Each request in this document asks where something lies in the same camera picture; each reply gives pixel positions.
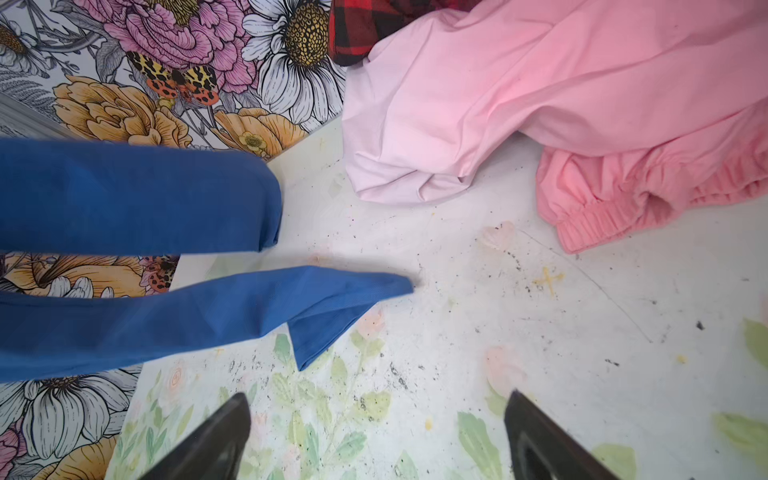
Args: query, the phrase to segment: elastic cuff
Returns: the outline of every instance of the elastic cuff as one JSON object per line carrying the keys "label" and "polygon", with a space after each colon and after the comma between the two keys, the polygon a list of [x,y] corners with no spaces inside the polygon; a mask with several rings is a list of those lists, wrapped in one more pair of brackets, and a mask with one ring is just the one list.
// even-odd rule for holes
{"label": "elastic cuff", "polygon": [[731,205],[768,193],[768,145],[755,143],[752,145],[762,151],[742,152],[729,158],[712,177],[694,188],[690,206]]}
{"label": "elastic cuff", "polygon": [[558,222],[563,250],[579,253],[619,240],[630,232],[671,222],[688,206],[692,183],[679,164],[647,169],[621,186],[613,200],[587,205],[578,214]]}

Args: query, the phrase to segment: white daisy illustration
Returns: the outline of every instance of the white daisy illustration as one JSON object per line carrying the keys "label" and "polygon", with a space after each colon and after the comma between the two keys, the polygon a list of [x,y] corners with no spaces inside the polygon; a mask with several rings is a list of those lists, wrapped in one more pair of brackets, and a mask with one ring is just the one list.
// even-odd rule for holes
{"label": "white daisy illustration", "polygon": [[23,415],[28,454],[62,458],[76,446],[120,432],[136,381],[126,369],[116,369],[0,384],[0,432]]}
{"label": "white daisy illustration", "polygon": [[48,60],[50,54],[43,54],[35,47],[35,37],[22,33],[18,23],[0,15],[0,65],[10,71],[48,78],[45,71],[53,65]]}
{"label": "white daisy illustration", "polygon": [[328,57],[330,0],[249,0],[257,13],[243,59],[263,62],[258,94],[276,114],[312,131],[341,113],[344,69]]}

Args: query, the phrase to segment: red plaid fabric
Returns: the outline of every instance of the red plaid fabric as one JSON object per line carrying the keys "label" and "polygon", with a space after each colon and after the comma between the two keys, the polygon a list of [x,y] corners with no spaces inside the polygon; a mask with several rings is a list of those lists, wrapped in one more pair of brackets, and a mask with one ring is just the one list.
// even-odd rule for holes
{"label": "red plaid fabric", "polygon": [[440,8],[469,12],[480,0],[333,0],[328,50],[344,67],[364,59],[379,40]]}

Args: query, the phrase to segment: daisy yellow center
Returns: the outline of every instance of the daisy yellow center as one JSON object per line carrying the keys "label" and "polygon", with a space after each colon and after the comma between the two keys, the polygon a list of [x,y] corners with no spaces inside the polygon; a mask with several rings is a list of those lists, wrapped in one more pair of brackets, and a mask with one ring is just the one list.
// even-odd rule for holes
{"label": "daisy yellow center", "polygon": [[240,143],[245,148],[257,155],[263,157],[266,154],[266,141],[261,137],[261,135],[252,134],[247,131],[240,135]]}
{"label": "daisy yellow center", "polygon": [[303,67],[320,63],[328,52],[328,14],[314,3],[296,9],[286,29],[286,50]]}
{"label": "daisy yellow center", "polygon": [[147,3],[150,7],[158,3],[163,5],[163,8],[174,14],[176,23],[183,27],[189,25],[190,18],[200,10],[197,0],[148,0]]}
{"label": "daisy yellow center", "polygon": [[18,39],[16,34],[5,25],[0,25],[0,45],[5,45],[19,55],[27,53],[27,47]]}
{"label": "daisy yellow center", "polygon": [[59,379],[46,379],[42,381],[43,387],[47,389],[70,389],[75,386],[80,379],[79,376],[65,376]]}

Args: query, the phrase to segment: yellow stain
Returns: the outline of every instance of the yellow stain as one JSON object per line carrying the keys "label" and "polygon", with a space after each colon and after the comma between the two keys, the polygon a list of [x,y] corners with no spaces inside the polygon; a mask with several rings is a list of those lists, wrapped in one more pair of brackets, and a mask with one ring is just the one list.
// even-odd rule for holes
{"label": "yellow stain", "polygon": [[560,280],[563,280],[565,278],[565,273],[559,273],[558,275],[551,276],[549,274],[549,269],[545,266],[543,268],[544,271],[544,278],[539,278],[533,281],[534,285],[547,285],[549,287],[549,294],[554,297],[554,287],[552,286],[553,282],[559,282]]}

